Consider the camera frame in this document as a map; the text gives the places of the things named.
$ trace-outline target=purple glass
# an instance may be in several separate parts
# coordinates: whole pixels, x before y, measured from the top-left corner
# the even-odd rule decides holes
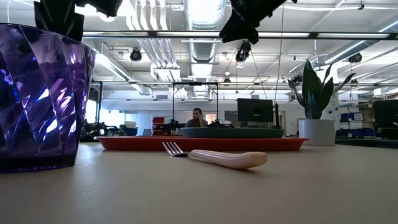
[[[0,24],[0,172],[75,164],[94,61],[68,37]]]

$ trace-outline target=fork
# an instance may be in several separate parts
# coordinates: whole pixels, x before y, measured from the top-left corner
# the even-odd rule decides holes
[[[268,160],[268,155],[264,152],[245,152],[233,154],[196,149],[189,153],[183,152],[175,142],[162,142],[162,144],[170,156],[188,157],[188,155],[191,155],[233,169],[248,169],[261,166]]]

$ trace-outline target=green tray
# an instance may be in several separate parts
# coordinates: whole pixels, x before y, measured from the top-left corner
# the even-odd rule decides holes
[[[283,129],[276,128],[181,128],[185,138],[281,138]]]

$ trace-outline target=white planter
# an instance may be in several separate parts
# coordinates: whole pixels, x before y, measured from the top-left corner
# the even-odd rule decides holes
[[[298,121],[300,138],[307,138],[304,144],[310,146],[334,146],[335,123],[327,119],[303,119]]]

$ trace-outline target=man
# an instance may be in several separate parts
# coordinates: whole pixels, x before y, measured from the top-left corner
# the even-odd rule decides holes
[[[187,122],[186,128],[205,128],[208,126],[206,120],[203,119],[202,111],[200,108],[195,108],[192,111],[193,118]]]

